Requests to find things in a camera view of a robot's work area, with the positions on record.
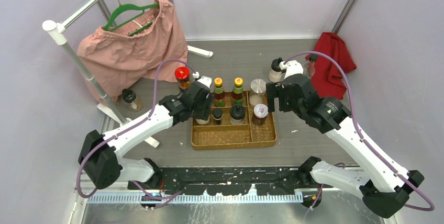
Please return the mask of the silver lid tall glass jar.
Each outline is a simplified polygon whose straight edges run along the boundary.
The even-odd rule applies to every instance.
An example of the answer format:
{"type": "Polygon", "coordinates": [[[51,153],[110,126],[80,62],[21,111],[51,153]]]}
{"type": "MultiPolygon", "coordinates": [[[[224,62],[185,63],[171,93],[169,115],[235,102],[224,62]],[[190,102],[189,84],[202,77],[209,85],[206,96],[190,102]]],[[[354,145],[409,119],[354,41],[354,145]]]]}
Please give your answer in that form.
{"type": "Polygon", "coordinates": [[[263,79],[255,79],[250,83],[249,105],[253,108],[262,104],[265,100],[266,82],[263,79]]]}

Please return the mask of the yellow cap sauce bottle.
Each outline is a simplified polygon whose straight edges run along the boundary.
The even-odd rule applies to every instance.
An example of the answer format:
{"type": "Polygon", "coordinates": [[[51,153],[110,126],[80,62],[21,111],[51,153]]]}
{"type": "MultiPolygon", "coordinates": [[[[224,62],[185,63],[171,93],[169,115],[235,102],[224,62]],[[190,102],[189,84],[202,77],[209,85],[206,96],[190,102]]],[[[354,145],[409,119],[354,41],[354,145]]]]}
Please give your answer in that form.
{"type": "Polygon", "coordinates": [[[235,78],[234,87],[231,92],[232,104],[242,105],[243,104],[243,79],[240,77],[235,78]]]}
{"type": "Polygon", "coordinates": [[[220,77],[214,79],[214,106],[224,107],[225,101],[225,90],[223,88],[223,80],[220,77]]]}

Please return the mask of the small black cap bottle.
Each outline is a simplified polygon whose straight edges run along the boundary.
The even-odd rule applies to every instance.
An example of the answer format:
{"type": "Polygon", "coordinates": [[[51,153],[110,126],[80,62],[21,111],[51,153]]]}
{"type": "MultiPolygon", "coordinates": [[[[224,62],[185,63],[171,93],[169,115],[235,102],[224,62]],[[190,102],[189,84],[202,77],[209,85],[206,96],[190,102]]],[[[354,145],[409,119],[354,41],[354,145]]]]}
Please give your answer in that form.
{"type": "Polygon", "coordinates": [[[222,117],[223,117],[223,111],[220,108],[216,108],[213,110],[212,113],[213,120],[216,125],[221,125],[222,117]]]}

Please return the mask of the pale yellow lid jar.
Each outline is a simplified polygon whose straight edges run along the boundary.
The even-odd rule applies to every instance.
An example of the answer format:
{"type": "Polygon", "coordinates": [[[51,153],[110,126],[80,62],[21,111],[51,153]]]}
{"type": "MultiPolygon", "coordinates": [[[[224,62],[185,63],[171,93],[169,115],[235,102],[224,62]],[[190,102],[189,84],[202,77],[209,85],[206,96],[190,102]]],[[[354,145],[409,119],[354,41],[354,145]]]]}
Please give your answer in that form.
{"type": "Polygon", "coordinates": [[[207,117],[206,119],[195,119],[195,121],[198,125],[207,125],[210,122],[210,118],[207,117]]]}

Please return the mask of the white lid sauce jar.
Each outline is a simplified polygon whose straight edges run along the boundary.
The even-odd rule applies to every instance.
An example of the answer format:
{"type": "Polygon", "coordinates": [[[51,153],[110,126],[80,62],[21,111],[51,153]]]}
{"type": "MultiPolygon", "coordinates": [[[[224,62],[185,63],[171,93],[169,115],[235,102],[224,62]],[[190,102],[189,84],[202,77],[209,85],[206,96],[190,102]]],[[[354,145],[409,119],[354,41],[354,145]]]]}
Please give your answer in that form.
{"type": "Polygon", "coordinates": [[[253,108],[252,123],[261,126],[265,123],[268,116],[268,107],[265,104],[257,104],[253,108]]]}

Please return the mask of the clear vinegar bottle red label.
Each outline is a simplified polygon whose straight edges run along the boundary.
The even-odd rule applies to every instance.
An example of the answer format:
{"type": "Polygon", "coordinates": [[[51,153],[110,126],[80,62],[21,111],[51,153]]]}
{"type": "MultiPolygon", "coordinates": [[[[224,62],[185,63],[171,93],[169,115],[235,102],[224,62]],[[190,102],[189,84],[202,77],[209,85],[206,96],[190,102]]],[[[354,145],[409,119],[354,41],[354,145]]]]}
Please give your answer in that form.
{"type": "Polygon", "coordinates": [[[306,61],[304,64],[304,75],[311,79],[315,74],[315,63],[318,60],[318,55],[309,54],[306,57],[306,61]]]}

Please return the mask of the red lid sauce jar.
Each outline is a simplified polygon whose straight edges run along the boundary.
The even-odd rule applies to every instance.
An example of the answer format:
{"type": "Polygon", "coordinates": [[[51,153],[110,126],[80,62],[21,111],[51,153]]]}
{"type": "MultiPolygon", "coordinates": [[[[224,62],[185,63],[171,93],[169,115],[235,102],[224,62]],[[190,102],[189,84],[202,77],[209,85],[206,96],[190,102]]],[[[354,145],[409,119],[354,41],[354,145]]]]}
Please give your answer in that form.
{"type": "Polygon", "coordinates": [[[175,78],[178,82],[180,91],[185,91],[191,84],[190,71],[187,67],[182,66],[175,70],[175,78]]]}

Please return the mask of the black lid spice grinder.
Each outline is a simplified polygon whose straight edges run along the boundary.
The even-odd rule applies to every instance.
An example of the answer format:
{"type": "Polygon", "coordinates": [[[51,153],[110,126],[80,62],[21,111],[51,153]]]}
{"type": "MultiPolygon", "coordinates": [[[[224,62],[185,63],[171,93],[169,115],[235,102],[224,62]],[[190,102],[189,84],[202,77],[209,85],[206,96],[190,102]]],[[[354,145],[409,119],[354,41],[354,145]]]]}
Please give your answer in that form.
{"type": "Polygon", "coordinates": [[[230,123],[240,125],[245,123],[245,108],[242,105],[234,105],[230,109],[230,123]]]}

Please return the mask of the woven divided tray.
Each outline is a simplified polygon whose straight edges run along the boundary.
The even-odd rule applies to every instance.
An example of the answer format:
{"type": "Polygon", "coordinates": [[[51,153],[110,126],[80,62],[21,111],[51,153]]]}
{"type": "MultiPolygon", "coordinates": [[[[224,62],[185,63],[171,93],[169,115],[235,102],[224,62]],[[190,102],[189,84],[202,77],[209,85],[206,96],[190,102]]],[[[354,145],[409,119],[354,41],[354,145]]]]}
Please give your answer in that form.
{"type": "Polygon", "coordinates": [[[220,124],[213,119],[210,113],[209,123],[198,124],[195,120],[191,126],[191,144],[194,150],[221,150],[238,148],[264,148],[276,144],[277,133],[272,114],[265,118],[265,123],[257,126],[251,122],[253,109],[249,105],[250,91],[243,92],[244,121],[233,125],[230,122],[232,107],[231,92],[226,93],[226,106],[222,110],[220,124]]]}

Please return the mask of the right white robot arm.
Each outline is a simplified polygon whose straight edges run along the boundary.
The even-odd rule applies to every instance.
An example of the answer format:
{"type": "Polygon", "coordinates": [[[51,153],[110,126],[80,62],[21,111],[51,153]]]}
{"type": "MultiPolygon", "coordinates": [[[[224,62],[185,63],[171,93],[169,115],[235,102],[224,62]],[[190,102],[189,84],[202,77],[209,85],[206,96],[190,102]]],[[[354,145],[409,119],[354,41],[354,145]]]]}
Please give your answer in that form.
{"type": "Polygon", "coordinates": [[[423,181],[417,170],[407,170],[391,159],[359,127],[350,110],[337,98],[321,98],[303,66],[297,61],[272,62],[272,70],[284,78],[267,84],[269,111],[293,112],[342,147],[361,167],[345,170],[311,156],[299,167],[299,180],[306,187],[326,184],[353,194],[376,215],[390,218],[406,206],[410,194],[423,181]]]}

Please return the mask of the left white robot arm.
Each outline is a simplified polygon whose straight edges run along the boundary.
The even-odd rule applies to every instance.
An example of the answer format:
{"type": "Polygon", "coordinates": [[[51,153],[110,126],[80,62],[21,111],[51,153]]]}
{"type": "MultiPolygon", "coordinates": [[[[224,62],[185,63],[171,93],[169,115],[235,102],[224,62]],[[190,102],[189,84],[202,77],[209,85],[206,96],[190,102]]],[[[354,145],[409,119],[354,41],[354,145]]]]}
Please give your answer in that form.
{"type": "Polygon", "coordinates": [[[89,132],[79,155],[79,172],[85,172],[96,189],[127,181],[142,182],[148,189],[158,187],[161,175],[154,162],[149,158],[127,159],[125,154],[160,131],[190,118],[207,118],[213,102],[212,82],[212,78],[202,76],[180,96],[165,96],[154,109],[117,129],[89,132]]]}

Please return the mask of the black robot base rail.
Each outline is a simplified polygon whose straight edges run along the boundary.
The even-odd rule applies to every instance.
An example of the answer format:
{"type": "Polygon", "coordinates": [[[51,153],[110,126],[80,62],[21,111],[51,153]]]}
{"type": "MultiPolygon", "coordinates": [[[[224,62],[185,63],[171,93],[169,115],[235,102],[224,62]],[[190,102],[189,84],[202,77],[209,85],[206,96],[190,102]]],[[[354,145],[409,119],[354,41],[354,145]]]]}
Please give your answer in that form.
{"type": "Polygon", "coordinates": [[[253,193],[266,198],[302,191],[303,206],[320,204],[320,200],[315,199],[320,185],[293,167],[163,167],[147,182],[130,181],[128,188],[152,190],[164,197],[180,192],[183,196],[218,197],[253,193]]]}

